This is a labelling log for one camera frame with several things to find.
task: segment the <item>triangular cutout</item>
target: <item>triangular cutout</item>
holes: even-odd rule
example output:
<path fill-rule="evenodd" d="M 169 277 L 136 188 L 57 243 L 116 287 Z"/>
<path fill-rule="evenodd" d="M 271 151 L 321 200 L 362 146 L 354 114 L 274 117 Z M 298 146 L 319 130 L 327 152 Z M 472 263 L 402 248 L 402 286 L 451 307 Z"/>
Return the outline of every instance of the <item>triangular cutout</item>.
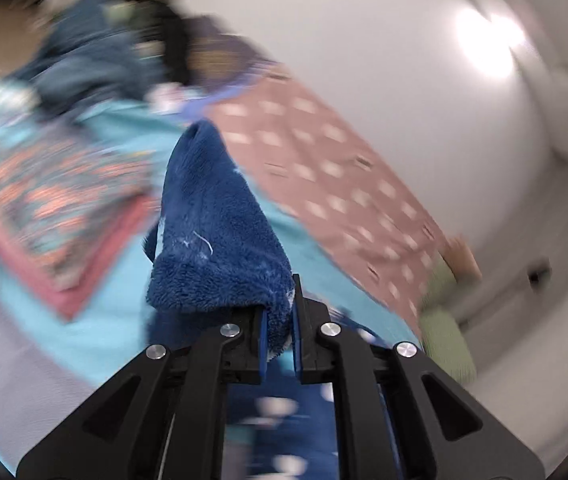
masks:
<path fill-rule="evenodd" d="M 421 380 L 446 440 L 453 442 L 481 430 L 481 420 L 434 376 L 425 375 Z"/>
<path fill-rule="evenodd" d="M 82 429 L 107 442 L 115 440 L 140 383 L 139 376 L 131 377 L 84 421 Z"/>

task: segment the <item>white wall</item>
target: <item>white wall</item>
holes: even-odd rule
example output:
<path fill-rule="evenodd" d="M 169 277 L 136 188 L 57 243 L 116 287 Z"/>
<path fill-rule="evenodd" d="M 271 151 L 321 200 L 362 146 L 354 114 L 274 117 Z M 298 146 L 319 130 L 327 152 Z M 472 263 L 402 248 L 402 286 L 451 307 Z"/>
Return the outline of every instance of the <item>white wall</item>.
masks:
<path fill-rule="evenodd" d="M 469 390 L 552 471 L 568 453 L 568 296 Z"/>
<path fill-rule="evenodd" d="M 468 0 L 178 0 L 218 14 L 335 107 L 449 233 L 483 240 L 548 156 L 522 77 L 473 65 Z"/>

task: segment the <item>metal screw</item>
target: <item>metal screw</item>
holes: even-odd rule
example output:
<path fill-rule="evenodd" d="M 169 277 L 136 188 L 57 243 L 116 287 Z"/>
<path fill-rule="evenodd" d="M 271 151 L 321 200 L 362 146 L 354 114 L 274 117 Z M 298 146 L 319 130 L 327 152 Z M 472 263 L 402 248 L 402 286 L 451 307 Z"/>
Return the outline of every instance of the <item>metal screw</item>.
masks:
<path fill-rule="evenodd" d="M 221 326 L 219 333 L 224 337 L 235 337 L 240 333 L 240 328 L 234 323 L 226 323 Z"/>
<path fill-rule="evenodd" d="M 413 343 L 409 343 L 407 341 L 399 343 L 395 349 L 402 357 L 413 357 L 417 353 L 417 347 L 413 345 Z"/>
<path fill-rule="evenodd" d="M 328 337 L 334 337 L 341 332 L 341 327 L 337 323 L 324 323 L 320 326 L 321 333 Z"/>
<path fill-rule="evenodd" d="M 166 348 L 161 345 L 151 345 L 146 349 L 146 357 L 149 359 L 161 359 L 166 355 Z"/>

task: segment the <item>bright light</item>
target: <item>bright light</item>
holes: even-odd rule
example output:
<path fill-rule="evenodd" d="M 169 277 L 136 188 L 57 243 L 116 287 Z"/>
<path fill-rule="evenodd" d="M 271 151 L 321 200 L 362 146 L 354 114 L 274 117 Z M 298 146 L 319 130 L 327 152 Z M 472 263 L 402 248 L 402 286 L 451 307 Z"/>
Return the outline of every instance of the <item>bright light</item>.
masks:
<path fill-rule="evenodd" d="M 504 78 L 513 72 L 508 43 L 497 27 L 473 9 L 457 16 L 457 34 L 464 54 L 482 72 Z"/>
<path fill-rule="evenodd" d="M 497 33 L 509 46 L 517 46 L 526 41 L 526 35 L 522 28 L 510 18 L 493 14 L 490 20 L 492 21 L 493 27 L 497 30 Z"/>

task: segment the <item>turquoise sheet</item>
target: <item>turquoise sheet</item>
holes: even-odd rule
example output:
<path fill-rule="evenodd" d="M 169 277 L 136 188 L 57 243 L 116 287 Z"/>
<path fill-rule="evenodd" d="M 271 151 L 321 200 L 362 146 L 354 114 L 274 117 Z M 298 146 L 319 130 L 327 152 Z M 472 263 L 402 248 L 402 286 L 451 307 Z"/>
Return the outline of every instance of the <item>turquoise sheet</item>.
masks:
<path fill-rule="evenodd" d="M 104 144 L 126 151 L 153 151 L 158 168 L 165 168 L 183 128 L 152 115 L 138 102 L 106 102 L 91 108 L 80 124 Z M 23 139 L 35 130 L 31 118 L 0 128 L 5 139 Z M 158 171 L 157 184 L 163 181 Z M 372 300 L 321 251 L 315 240 L 294 218 L 267 200 L 249 183 L 288 255 L 306 291 L 336 308 L 348 309 L 353 320 L 369 326 L 386 342 L 418 343 L 396 314 Z M 145 346 L 145 326 L 152 308 L 144 302 L 151 263 L 142 248 L 142 235 L 128 248 L 93 296 L 72 322 L 64 322 L 39 302 L 0 265 L 0 302 L 16 325 L 54 361 L 81 378 L 102 384 Z"/>

